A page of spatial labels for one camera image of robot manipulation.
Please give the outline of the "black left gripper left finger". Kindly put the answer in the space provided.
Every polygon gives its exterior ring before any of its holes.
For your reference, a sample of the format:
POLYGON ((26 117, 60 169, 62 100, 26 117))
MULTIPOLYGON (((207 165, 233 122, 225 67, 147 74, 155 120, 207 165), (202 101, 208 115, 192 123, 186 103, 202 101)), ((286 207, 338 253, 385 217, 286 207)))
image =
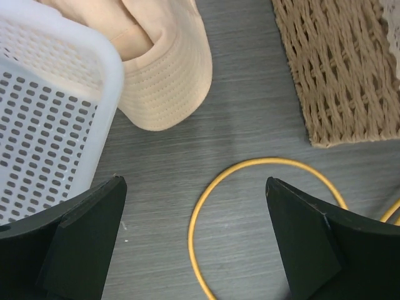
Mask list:
POLYGON ((101 299, 123 214, 122 176, 1 226, 1 299, 101 299))

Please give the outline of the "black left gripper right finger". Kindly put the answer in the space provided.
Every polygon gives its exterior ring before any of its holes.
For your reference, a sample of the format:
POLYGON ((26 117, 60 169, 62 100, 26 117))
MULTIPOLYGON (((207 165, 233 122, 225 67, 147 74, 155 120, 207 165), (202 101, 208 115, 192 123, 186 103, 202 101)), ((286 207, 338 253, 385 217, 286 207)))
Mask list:
POLYGON ((399 227, 273 177, 266 202, 293 299, 399 299, 399 227))

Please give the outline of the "woven wicker basket with liner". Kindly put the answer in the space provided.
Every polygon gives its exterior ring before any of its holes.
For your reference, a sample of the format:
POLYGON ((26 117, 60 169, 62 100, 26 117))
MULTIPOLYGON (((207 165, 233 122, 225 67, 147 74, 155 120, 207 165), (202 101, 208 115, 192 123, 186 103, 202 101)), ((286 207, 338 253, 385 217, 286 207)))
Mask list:
POLYGON ((274 1, 312 146, 399 138, 399 59, 381 1, 274 1))

